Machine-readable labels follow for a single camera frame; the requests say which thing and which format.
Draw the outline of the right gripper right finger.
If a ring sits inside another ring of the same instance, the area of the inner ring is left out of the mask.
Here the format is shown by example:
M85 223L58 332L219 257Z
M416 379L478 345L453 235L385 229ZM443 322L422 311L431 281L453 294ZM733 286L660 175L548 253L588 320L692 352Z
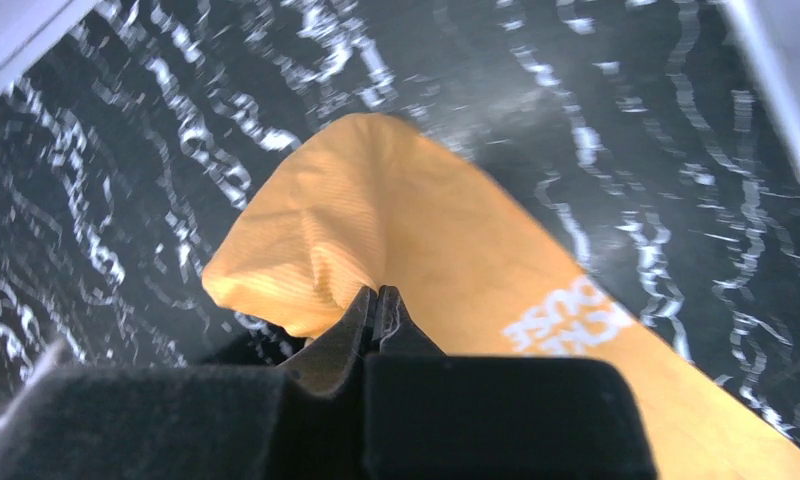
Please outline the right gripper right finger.
M364 363L370 479L654 479L634 396L585 358L448 356L382 288Z

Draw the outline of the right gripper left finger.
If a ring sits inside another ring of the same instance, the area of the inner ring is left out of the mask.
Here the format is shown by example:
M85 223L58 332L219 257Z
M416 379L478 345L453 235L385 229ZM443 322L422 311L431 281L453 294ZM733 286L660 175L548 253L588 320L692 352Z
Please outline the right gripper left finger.
M0 428L0 479L359 479L377 295L276 367L50 369Z

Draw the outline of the blue and yellow pillowcase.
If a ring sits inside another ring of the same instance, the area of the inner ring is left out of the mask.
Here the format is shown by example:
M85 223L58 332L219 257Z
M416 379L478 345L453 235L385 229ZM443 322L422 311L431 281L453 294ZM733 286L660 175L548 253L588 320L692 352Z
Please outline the blue and yellow pillowcase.
M800 479L797 446L640 325L483 171L392 116L344 116L289 155L202 284L311 339L362 287L395 286L449 354L610 362L664 479Z

